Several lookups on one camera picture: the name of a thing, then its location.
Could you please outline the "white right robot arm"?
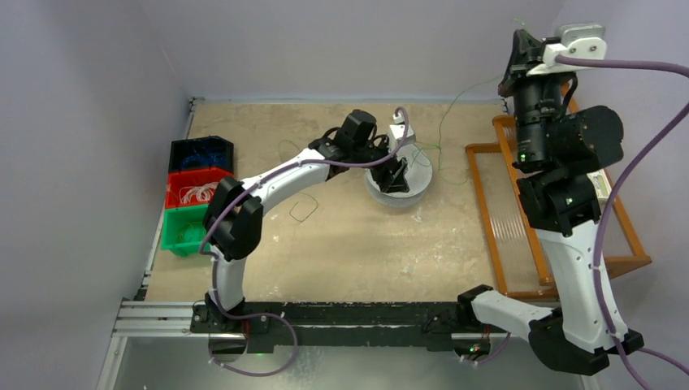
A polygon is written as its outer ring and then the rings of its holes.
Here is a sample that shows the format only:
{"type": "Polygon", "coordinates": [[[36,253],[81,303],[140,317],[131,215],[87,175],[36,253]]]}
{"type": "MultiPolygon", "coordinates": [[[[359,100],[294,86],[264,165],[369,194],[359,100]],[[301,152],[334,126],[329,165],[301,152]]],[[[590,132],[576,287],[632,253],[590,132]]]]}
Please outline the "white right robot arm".
{"type": "Polygon", "coordinates": [[[461,294],[456,309],[462,328],[499,327],[527,340],[547,368],[586,376],[609,365],[616,345],[633,353],[644,344],[619,314],[605,316],[596,294],[601,289],[615,309],[606,265],[594,252],[601,208],[589,175],[622,159],[623,124],[607,106],[569,112],[572,97],[561,88],[577,86],[577,69],[556,61],[560,54],[602,59],[604,34],[595,23],[566,24],[544,39],[519,29],[498,87],[513,101],[519,202],[548,257],[560,306],[538,307],[480,285],[461,294]]]}

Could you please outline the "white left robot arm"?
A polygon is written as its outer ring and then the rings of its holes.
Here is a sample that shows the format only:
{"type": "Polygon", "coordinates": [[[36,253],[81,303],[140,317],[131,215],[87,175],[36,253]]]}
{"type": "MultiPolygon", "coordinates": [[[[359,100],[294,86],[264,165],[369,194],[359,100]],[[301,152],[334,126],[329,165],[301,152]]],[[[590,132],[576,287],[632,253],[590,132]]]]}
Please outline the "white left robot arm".
{"type": "Polygon", "coordinates": [[[412,132],[406,109],[397,107],[393,121],[396,132],[379,134],[372,114],[352,110],[339,127],[325,131],[287,162],[248,179],[226,176],[219,181],[203,219],[206,235],[199,252],[211,257],[206,307],[221,332],[235,331],[247,318],[239,307],[245,300],[245,263],[261,241],[266,212],[351,168],[367,170],[380,193],[409,192],[407,162],[399,155],[412,132]]]}

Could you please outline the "white perforated spool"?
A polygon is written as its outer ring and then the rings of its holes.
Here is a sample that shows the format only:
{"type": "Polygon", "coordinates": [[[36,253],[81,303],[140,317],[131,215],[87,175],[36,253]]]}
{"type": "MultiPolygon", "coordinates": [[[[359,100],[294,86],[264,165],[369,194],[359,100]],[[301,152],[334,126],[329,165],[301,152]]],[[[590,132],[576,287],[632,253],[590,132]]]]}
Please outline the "white perforated spool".
{"type": "Polygon", "coordinates": [[[397,208],[411,207],[419,202],[427,191],[433,175],[432,164],[426,154],[416,145],[407,145],[399,150],[396,158],[406,158],[408,167],[405,178],[409,184],[407,193],[381,193],[371,177],[371,169],[365,171],[366,187],[379,203],[397,208]]]}

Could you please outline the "white cardboard box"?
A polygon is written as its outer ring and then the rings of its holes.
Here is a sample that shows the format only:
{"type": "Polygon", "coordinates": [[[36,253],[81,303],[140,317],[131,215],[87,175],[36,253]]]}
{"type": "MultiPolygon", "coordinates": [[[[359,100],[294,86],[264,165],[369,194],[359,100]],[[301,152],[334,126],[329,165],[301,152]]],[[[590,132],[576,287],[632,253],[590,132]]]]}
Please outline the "white cardboard box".
{"type": "Polygon", "coordinates": [[[612,185],[610,184],[605,169],[588,173],[587,177],[594,186],[597,201],[600,205],[604,206],[610,199],[610,194],[612,192],[612,185]]]}

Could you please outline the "wooden rack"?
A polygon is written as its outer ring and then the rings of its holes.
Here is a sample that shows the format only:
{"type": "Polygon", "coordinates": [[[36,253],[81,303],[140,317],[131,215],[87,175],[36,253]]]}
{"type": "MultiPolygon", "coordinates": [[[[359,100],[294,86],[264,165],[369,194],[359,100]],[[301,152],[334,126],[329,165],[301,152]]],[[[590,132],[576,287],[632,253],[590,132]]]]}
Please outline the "wooden rack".
{"type": "Polygon", "coordinates": [[[558,298],[548,259],[529,226],[518,199],[513,168],[516,154],[514,118],[492,119],[496,140],[465,147],[477,205],[486,236],[495,289],[521,301],[558,298]]]}

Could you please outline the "red bin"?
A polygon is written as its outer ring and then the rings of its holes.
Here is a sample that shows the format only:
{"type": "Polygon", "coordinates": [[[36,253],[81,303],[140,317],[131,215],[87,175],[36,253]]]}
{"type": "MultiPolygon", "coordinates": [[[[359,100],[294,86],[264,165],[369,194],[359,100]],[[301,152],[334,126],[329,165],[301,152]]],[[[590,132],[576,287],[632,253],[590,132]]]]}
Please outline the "red bin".
{"type": "Polygon", "coordinates": [[[177,171],[167,176],[165,208],[199,206],[210,202],[219,181],[234,174],[219,167],[177,171]]]}

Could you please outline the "green bin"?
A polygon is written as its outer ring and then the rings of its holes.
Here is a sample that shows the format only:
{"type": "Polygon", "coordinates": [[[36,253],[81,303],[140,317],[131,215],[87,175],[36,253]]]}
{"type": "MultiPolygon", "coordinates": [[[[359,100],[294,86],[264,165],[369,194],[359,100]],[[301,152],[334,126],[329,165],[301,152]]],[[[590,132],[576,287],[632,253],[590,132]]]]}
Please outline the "green bin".
{"type": "Polygon", "coordinates": [[[203,219],[208,205],[165,209],[160,235],[160,249],[178,257],[198,254],[206,236],[203,219]]]}

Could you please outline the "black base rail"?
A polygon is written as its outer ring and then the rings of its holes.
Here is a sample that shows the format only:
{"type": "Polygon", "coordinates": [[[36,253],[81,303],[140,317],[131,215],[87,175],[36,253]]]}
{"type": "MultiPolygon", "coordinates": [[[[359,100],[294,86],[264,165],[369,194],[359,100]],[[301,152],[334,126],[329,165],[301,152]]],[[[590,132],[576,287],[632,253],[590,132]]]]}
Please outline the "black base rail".
{"type": "Polygon", "coordinates": [[[235,334],[250,353],[278,345],[419,347],[482,357],[499,346],[501,330],[470,321],[452,301],[242,302],[220,314],[211,301],[192,307],[190,331],[235,334]]]}

